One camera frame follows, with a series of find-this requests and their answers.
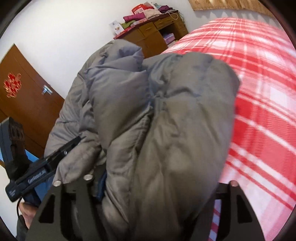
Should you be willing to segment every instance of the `mattress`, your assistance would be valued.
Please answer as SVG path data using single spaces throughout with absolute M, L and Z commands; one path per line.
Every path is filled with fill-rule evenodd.
M 271 241 L 296 203 L 296 51 L 284 31 L 237 18 L 211 21 L 164 53 L 194 51 L 223 60 L 240 78 L 220 182 L 239 182 Z M 217 237 L 220 210 L 216 200 L 210 241 Z

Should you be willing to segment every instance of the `silver door handle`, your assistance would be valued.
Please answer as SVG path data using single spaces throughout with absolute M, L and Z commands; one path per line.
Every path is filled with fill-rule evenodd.
M 45 86 L 43 86 L 43 92 L 42 92 L 42 94 L 44 95 L 46 92 L 48 94 L 52 95 L 52 90 L 45 85 Z

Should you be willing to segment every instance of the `desk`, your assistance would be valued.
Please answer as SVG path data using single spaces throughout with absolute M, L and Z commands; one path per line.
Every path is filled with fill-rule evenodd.
M 167 13 L 151 18 L 120 36 L 119 39 L 125 39 L 142 47 L 145 58 L 158 55 L 168 48 L 162 34 L 173 33 L 176 40 L 188 34 L 179 12 L 174 13 L 171 13 L 171 16 Z

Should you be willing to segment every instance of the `down jacket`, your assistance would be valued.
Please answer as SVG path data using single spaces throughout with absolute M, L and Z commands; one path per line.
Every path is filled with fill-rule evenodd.
M 45 156 L 80 135 L 54 180 L 107 164 L 102 218 L 116 240 L 178 240 L 215 191 L 226 161 L 239 80 L 202 53 L 144 60 L 115 40 L 75 78 Z

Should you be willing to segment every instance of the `bed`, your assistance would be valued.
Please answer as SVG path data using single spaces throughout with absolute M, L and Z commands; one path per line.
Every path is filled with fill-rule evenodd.
M 239 182 L 271 241 L 296 203 L 296 51 L 284 31 L 237 18 L 211 21 L 164 53 L 193 51 L 223 60 L 240 78 L 220 182 Z M 220 210 L 217 200 L 209 241 L 217 237 Z

